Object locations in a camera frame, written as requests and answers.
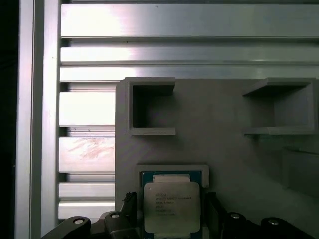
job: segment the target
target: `aluminum frame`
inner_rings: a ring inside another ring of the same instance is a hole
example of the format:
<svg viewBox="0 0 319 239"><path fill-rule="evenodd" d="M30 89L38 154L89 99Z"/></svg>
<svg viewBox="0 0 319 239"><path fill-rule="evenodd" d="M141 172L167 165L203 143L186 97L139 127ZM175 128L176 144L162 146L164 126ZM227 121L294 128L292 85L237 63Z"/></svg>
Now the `aluminum frame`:
<svg viewBox="0 0 319 239"><path fill-rule="evenodd" d="M312 38L319 36L318 11L318 5L63 4L61 36Z"/></svg>
<svg viewBox="0 0 319 239"><path fill-rule="evenodd" d="M43 13L43 1L20 1L14 229L16 239L40 238Z"/></svg>
<svg viewBox="0 0 319 239"><path fill-rule="evenodd" d="M58 224L60 0L45 0L41 236Z"/></svg>

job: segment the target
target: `gray box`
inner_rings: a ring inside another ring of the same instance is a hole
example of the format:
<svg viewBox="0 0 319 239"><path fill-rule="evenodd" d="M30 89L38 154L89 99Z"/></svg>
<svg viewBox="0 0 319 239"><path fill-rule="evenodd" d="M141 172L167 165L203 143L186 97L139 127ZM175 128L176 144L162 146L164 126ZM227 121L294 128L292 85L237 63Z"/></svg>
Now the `gray box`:
<svg viewBox="0 0 319 239"><path fill-rule="evenodd" d="M268 78L247 87L243 96L259 112L244 134L308 135L318 132L313 78Z"/></svg>
<svg viewBox="0 0 319 239"><path fill-rule="evenodd" d="M167 102L173 95L175 78L126 78L125 82L129 134L131 136L175 135L175 128L165 127L167 122L154 110L155 105L160 106L161 102Z"/></svg>
<svg viewBox="0 0 319 239"><path fill-rule="evenodd" d="M319 155L303 151L283 151L283 185L319 198Z"/></svg>
<svg viewBox="0 0 319 239"><path fill-rule="evenodd" d="M242 213L255 223L266 217L283 218L319 237L315 223L318 201L282 186L282 149L287 138L293 138L294 146L302 146L298 138L307 138L307 145L315 148L319 137L245 137L244 128L267 127L268 123L262 121L265 117L260 114L263 109L259 101L242 96L243 88L257 82L176 79L174 94L169 96L173 106L161 102L159 111L165 120L171 120L176 136L132 137L127 128L127 83L120 81L116 88L116 209L121 208L127 192L140 190L134 180L138 164L208 165L209 187L205 192L216 192L227 211ZM254 119L259 119L258 124L254 125Z"/></svg>

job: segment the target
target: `metal panel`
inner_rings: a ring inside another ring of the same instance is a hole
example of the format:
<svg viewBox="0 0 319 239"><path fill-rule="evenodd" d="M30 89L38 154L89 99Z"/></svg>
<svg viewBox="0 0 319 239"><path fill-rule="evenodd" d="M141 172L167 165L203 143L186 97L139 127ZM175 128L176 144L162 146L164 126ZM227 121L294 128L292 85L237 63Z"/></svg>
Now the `metal panel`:
<svg viewBox="0 0 319 239"><path fill-rule="evenodd" d="M59 171L114 173L114 144L113 137L62 137L59 141Z"/></svg>
<svg viewBox="0 0 319 239"><path fill-rule="evenodd" d="M73 82L68 84L68 91L115 92L116 82L86 83Z"/></svg>
<svg viewBox="0 0 319 239"><path fill-rule="evenodd" d="M45 0L43 58L43 132L41 235L58 223L58 112L60 0Z"/></svg>
<svg viewBox="0 0 319 239"><path fill-rule="evenodd" d="M67 136L70 137L115 137L115 126L70 127L67 131Z"/></svg>
<svg viewBox="0 0 319 239"><path fill-rule="evenodd" d="M318 65L313 46L161 46L69 47L61 49L63 65Z"/></svg>
<svg viewBox="0 0 319 239"><path fill-rule="evenodd" d="M318 12L317 5L63 4L61 36L318 37Z"/></svg>
<svg viewBox="0 0 319 239"><path fill-rule="evenodd" d="M125 77L176 77L265 79L267 77L316 77L318 66L110 66L62 67L61 82L120 81Z"/></svg>
<svg viewBox="0 0 319 239"><path fill-rule="evenodd" d="M84 216L92 221L97 220L104 212L114 211L114 200L88 201L88 200L62 200L59 203L59 219Z"/></svg>
<svg viewBox="0 0 319 239"><path fill-rule="evenodd" d="M115 199L114 183L60 183L60 199Z"/></svg>
<svg viewBox="0 0 319 239"><path fill-rule="evenodd" d="M20 1L14 230L16 239L40 238L43 10L43 1Z"/></svg>
<svg viewBox="0 0 319 239"><path fill-rule="evenodd" d="M114 174L104 173L70 173L67 175L68 182L115 182Z"/></svg>

